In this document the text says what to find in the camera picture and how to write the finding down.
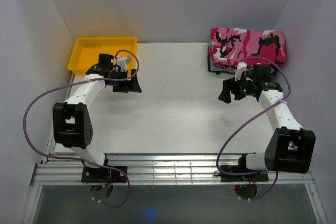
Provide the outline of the newspaper print folded trousers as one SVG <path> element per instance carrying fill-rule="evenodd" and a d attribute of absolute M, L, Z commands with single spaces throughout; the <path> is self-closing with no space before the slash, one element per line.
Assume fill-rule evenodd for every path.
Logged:
<path fill-rule="evenodd" d="M 208 46 L 207 64 L 208 71 L 214 73 L 235 73 L 235 64 L 239 60 L 246 59 L 248 57 L 261 57 L 268 59 L 278 66 L 282 65 L 282 57 L 278 59 L 276 54 L 276 46 L 259 46 L 252 47 L 252 51 L 246 50 L 246 48 L 232 48 L 231 46 L 214 45 Z"/>

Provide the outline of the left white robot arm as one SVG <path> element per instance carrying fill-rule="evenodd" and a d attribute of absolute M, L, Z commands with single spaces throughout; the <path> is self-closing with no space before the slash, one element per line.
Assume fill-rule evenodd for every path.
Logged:
<path fill-rule="evenodd" d="M 113 92 L 142 91 L 137 77 L 138 68 L 128 69 L 131 60 L 136 58 L 128 50 L 118 50 L 115 55 L 100 54 L 98 62 L 86 71 L 84 80 L 76 84 L 77 90 L 64 102 L 53 106 L 55 142 L 74 151 L 85 166 L 94 168 L 93 175 L 100 182 L 111 177 L 111 168 L 106 165 L 106 154 L 93 145 L 89 108 L 108 86 Z"/>

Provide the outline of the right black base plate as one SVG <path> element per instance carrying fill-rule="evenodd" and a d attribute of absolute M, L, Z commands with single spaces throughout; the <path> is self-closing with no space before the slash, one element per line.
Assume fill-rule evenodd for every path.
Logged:
<path fill-rule="evenodd" d="M 267 173 L 251 174 L 251 175 L 240 175 L 236 176 L 233 173 L 247 173 L 251 170 L 239 168 L 238 165 L 222 165 L 220 166 L 221 170 L 229 173 L 225 175 L 220 173 L 221 182 L 267 182 L 269 177 Z"/>

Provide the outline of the pink camouflage trousers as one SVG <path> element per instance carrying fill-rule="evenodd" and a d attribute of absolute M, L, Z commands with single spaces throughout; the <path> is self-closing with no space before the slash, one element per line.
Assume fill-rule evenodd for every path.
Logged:
<path fill-rule="evenodd" d="M 266 58 L 281 66 L 286 62 L 286 40 L 279 30 L 216 27 L 210 31 L 209 54 L 221 69 L 247 57 Z"/>

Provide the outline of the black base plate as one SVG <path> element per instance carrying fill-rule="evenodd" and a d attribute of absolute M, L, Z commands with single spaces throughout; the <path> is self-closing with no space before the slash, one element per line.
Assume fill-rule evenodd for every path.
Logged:
<path fill-rule="evenodd" d="M 225 175 L 220 173 L 221 182 L 267 182 L 269 177 L 267 173 L 251 174 L 251 175 L 240 175 L 236 176 L 233 173 L 247 173 L 251 170 L 239 168 L 238 165 L 222 165 L 220 166 L 221 170 L 229 173 Z"/>
<path fill-rule="evenodd" d="M 115 166 L 115 169 L 84 167 L 81 175 L 82 183 L 125 183 L 126 166 Z"/>

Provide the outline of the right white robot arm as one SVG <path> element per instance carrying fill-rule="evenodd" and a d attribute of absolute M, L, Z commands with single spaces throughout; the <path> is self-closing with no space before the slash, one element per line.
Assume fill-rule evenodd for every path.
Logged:
<path fill-rule="evenodd" d="M 280 84 L 274 82 L 271 65 L 254 65 L 250 76 L 247 65 L 235 64 L 234 77 L 224 80 L 218 99 L 227 104 L 252 96 L 262 106 L 273 129 L 273 135 L 261 153 L 242 155 L 236 166 L 221 166 L 219 172 L 250 180 L 263 172 L 305 174 L 310 168 L 316 136 L 297 122 L 286 103 L 287 96 Z"/>

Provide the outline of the aluminium rail frame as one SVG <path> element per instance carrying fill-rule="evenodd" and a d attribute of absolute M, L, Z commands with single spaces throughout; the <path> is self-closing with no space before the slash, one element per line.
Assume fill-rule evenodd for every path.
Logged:
<path fill-rule="evenodd" d="M 215 176 L 243 153 L 262 152 L 272 136 L 261 116 L 234 139 L 229 136 L 262 110 L 252 97 L 218 100 L 229 74 L 138 74 L 141 93 L 102 90 L 89 108 L 93 145 L 111 166 L 126 166 L 129 181 L 115 183 L 108 205 L 80 181 L 78 155 L 60 144 L 33 173 L 42 187 L 38 223 L 327 223 L 316 181 L 306 174 L 268 174 L 258 198 L 244 200 L 233 182 Z"/>

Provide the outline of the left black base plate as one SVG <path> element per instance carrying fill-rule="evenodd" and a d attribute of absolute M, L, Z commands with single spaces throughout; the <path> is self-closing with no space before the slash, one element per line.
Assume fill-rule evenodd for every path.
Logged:
<path fill-rule="evenodd" d="M 81 175 L 82 183 L 125 183 L 126 166 L 115 166 L 115 169 L 84 167 Z"/>

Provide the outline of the yellow plastic tray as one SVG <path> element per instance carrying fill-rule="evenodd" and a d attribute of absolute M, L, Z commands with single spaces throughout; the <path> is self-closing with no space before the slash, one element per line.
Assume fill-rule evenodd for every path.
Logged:
<path fill-rule="evenodd" d="M 121 49 L 133 54 L 137 50 L 135 37 L 80 37 L 76 39 L 67 69 L 73 74 L 84 75 L 86 71 L 98 62 L 100 54 L 115 56 Z"/>

